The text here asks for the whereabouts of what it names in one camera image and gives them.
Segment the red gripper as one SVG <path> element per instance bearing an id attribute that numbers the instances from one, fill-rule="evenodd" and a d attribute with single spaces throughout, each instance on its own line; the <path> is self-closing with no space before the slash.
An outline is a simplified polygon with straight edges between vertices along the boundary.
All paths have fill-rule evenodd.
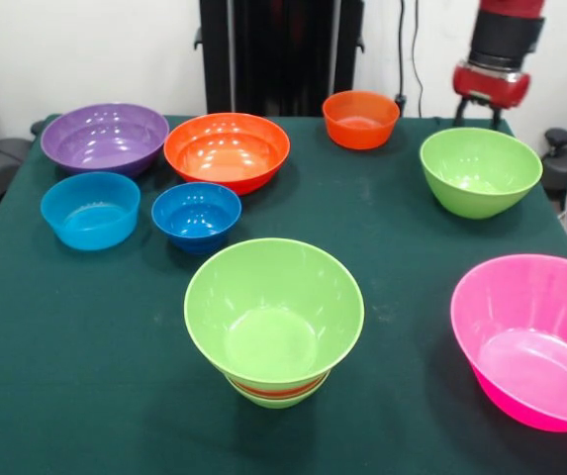
<path id="1" fill-rule="evenodd" d="M 502 109 L 517 107 L 525 97 L 530 75 L 524 72 L 509 72 L 483 68 L 471 63 L 459 63 L 453 73 L 454 91 L 462 96 L 453 120 L 454 127 L 462 127 L 464 113 L 470 100 L 490 105 L 491 129 L 500 127 Z"/>

